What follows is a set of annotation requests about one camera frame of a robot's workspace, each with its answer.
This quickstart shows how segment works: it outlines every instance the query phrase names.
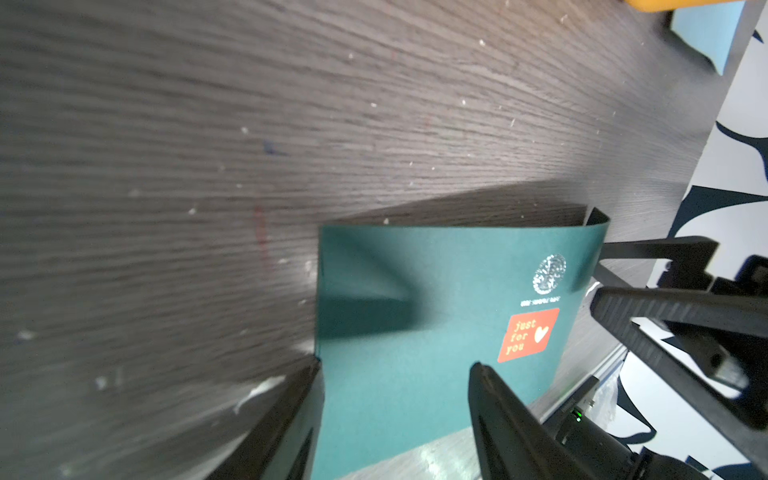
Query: floor speck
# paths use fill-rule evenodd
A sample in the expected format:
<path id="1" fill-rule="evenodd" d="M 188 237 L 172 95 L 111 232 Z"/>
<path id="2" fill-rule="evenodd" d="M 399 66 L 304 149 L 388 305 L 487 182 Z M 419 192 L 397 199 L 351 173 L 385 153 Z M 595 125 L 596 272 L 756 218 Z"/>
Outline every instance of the floor speck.
<path id="1" fill-rule="evenodd" d="M 38 334 L 35 332 L 32 332 L 31 330 L 19 330 L 19 332 L 16 334 L 16 338 L 19 340 L 32 340 L 34 339 Z"/>
<path id="2" fill-rule="evenodd" d="M 98 376 L 94 379 L 94 382 L 96 383 L 96 389 L 100 392 L 101 390 L 104 390 L 107 388 L 107 377 L 105 376 Z"/>

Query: white debris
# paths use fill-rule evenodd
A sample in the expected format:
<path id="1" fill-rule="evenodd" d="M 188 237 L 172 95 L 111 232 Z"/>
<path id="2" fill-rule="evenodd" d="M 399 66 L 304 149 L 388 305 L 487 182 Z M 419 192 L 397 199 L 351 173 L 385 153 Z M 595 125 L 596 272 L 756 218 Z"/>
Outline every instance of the white debris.
<path id="1" fill-rule="evenodd" d="M 109 384 L 109 381 L 107 380 L 107 377 L 105 376 L 98 376 L 94 380 L 96 382 L 96 389 L 100 392 L 101 390 L 104 390 L 107 388 L 107 385 Z"/>
<path id="2" fill-rule="evenodd" d="M 31 330 L 19 330 L 19 332 L 16 334 L 16 338 L 19 340 L 32 340 L 34 339 L 38 334 L 35 332 L 32 332 Z"/>
<path id="3" fill-rule="evenodd" d="M 280 383 L 283 383 L 283 381 L 286 379 L 285 375 L 280 376 L 271 376 L 270 378 L 264 380 L 259 385 L 256 386 L 255 389 L 251 389 L 248 395 L 243 397 L 237 405 L 235 405 L 234 412 L 235 415 L 238 415 L 240 413 L 240 407 L 245 405 L 245 403 L 252 399 L 253 397 L 257 397 L 261 395 L 262 393 L 269 392 L 271 389 L 278 386 Z"/>

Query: wood grain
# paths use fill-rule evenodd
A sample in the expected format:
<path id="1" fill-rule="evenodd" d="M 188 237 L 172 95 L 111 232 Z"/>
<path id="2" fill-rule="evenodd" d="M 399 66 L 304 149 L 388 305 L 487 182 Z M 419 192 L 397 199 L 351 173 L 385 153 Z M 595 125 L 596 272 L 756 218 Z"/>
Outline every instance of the wood grain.
<path id="1" fill-rule="evenodd" d="M 501 189 L 442 205 L 665 235 L 762 7 L 719 77 L 613 0 L 3 2 L 2 476 L 198 472 L 306 360 L 324 222 Z M 553 395 L 613 346 L 578 322 Z"/>

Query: teal folder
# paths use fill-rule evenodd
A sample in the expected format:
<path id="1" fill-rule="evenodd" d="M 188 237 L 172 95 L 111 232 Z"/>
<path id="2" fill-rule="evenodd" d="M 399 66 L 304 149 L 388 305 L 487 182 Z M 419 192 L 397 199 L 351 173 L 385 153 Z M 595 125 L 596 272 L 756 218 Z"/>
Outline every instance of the teal folder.
<path id="1" fill-rule="evenodd" d="M 597 218 L 323 227 L 316 349 L 326 399 L 313 479 L 469 427 L 474 362 L 493 366 L 523 402 L 546 392 L 607 230 Z"/>

